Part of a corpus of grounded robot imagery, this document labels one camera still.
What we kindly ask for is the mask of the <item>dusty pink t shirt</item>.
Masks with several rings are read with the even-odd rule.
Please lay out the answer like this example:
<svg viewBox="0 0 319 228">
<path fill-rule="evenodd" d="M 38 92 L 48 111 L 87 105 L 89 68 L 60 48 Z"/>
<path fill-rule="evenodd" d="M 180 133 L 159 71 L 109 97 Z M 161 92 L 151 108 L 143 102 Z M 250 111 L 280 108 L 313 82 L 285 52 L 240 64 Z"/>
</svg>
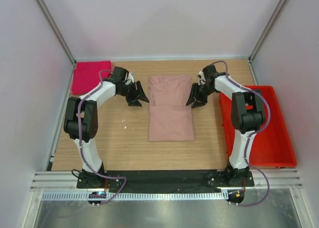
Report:
<svg viewBox="0 0 319 228">
<path fill-rule="evenodd" d="M 149 77 L 149 141 L 193 141 L 192 111 L 186 106 L 193 80 L 187 75 Z"/>
</svg>

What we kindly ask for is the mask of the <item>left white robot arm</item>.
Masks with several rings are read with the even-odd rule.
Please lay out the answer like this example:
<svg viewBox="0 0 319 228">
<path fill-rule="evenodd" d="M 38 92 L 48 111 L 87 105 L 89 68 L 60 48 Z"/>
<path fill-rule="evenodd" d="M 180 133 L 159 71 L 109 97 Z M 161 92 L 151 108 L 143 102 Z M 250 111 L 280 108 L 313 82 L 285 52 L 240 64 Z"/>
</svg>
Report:
<svg viewBox="0 0 319 228">
<path fill-rule="evenodd" d="M 95 136 L 98 132 L 98 108 L 110 98 L 123 96 L 129 106 L 140 107 L 149 102 L 142 84 L 122 67 L 109 70 L 107 77 L 99 76 L 98 85 L 80 97 L 69 97 L 63 130 L 77 145 L 82 169 L 76 175 L 79 188 L 100 188 L 109 179 L 99 157 Z"/>
</svg>

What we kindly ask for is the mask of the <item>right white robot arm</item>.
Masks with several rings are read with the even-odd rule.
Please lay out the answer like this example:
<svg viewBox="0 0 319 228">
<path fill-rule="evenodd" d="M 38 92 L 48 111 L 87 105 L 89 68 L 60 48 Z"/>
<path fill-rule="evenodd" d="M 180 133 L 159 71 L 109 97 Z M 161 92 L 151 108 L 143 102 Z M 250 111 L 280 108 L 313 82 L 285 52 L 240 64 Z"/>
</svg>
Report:
<svg viewBox="0 0 319 228">
<path fill-rule="evenodd" d="M 254 139 L 269 124 L 270 108 L 264 97 L 256 90 L 234 81 L 227 71 L 217 72 L 212 63 L 203 68 L 193 83 L 186 105 L 192 108 L 207 104 L 207 98 L 214 92 L 224 94 L 231 100 L 231 123 L 235 129 L 232 153 L 224 172 L 225 182 L 239 186 L 249 176 L 249 157 Z"/>
</svg>

